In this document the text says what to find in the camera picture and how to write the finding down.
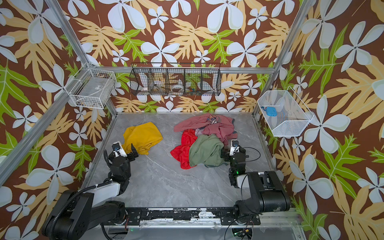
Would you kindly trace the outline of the yellow cloth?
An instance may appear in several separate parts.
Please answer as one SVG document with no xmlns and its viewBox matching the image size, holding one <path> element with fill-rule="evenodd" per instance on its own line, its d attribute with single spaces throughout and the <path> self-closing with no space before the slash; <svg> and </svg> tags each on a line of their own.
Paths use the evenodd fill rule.
<svg viewBox="0 0 384 240">
<path fill-rule="evenodd" d="M 131 153 L 134 146 L 139 155 L 148 155 L 150 149 L 163 140 L 162 134 L 152 122 L 127 128 L 123 137 L 124 151 Z"/>
</svg>

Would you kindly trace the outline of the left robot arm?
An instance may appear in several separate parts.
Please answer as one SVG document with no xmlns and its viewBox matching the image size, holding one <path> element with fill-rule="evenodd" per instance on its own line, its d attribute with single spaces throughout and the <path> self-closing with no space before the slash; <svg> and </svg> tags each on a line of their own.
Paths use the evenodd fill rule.
<svg viewBox="0 0 384 240">
<path fill-rule="evenodd" d="M 108 177 L 100 184 L 78 191 L 65 191 L 43 224 L 42 234 L 50 240 L 78 240 L 87 230 L 105 224 L 125 224 L 127 211 L 123 202 L 113 198 L 127 189 L 131 177 L 131 162 L 139 156 L 131 146 L 130 153 L 118 144 L 113 152 L 104 151 L 109 168 Z"/>
</svg>

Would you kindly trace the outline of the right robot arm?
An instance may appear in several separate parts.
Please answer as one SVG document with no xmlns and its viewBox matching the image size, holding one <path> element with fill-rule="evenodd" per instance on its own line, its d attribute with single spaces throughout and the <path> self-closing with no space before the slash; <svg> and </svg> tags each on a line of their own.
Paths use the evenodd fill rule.
<svg viewBox="0 0 384 240">
<path fill-rule="evenodd" d="M 291 208 L 288 194 L 274 171 L 246 172 L 246 149 L 241 146 L 223 148 L 221 157 L 230 165 L 229 180 L 231 186 L 250 191 L 250 197 L 241 199 L 234 205 L 234 216 L 253 217 L 262 213 L 285 212 Z"/>
</svg>

